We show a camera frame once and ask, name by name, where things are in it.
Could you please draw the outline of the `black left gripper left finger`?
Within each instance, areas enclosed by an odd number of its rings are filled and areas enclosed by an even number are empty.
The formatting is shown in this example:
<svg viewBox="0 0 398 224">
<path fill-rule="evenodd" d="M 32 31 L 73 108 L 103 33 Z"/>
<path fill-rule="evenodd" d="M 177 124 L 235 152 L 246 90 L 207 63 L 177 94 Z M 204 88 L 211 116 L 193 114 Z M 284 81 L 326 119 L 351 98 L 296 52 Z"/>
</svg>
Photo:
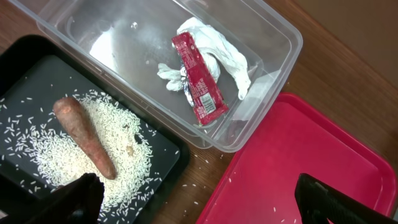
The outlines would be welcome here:
<svg viewBox="0 0 398 224">
<path fill-rule="evenodd" d="M 67 224 L 98 222 L 104 183 L 94 173 L 60 187 L 47 197 L 1 219 L 2 224 Z"/>
</svg>

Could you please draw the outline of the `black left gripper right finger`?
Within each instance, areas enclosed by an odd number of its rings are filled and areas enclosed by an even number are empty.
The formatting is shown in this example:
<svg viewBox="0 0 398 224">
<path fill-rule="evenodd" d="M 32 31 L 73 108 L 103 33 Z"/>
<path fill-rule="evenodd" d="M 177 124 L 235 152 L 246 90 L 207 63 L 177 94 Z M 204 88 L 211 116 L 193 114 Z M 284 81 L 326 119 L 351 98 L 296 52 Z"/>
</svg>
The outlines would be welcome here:
<svg viewBox="0 0 398 224">
<path fill-rule="evenodd" d="M 306 173 L 298 177 L 295 200 L 303 224 L 397 224 Z"/>
</svg>

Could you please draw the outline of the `white rice pile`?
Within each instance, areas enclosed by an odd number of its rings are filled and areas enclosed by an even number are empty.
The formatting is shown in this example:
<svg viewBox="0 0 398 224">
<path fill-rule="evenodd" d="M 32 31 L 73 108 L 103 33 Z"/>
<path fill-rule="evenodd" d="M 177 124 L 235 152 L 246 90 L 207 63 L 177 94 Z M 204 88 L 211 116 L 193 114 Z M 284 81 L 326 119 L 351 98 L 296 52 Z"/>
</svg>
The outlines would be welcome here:
<svg viewBox="0 0 398 224">
<path fill-rule="evenodd" d="M 90 116 L 117 172 L 104 179 L 100 223 L 132 223 L 154 196 L 181 150 L 108 94 L 74 97 Z M 97 168 L 62 128 L 53 109 L 28 98 L 1 100 L 1 174 L 36 197 L 45 197 Z"/>
</svg>

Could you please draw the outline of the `red and white wrapper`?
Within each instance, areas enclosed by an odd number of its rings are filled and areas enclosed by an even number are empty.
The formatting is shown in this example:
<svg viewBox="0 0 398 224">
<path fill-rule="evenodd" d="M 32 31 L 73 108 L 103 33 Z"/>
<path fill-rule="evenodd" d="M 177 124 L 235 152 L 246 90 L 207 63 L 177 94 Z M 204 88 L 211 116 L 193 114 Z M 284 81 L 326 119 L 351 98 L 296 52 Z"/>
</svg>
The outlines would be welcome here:
<svg viewBox="0 0 398 224">
<path fill-rule="evenodd" d="M 172 38 L 182 59 L 187 75 L 188 87 L 193 100 L 193 111 L 200 125 L 219 118 L 228 110 L 216 82 L 208 70 L 203 56 L 195 45 L 193 37 L 184 32 Z"/>
</svg>

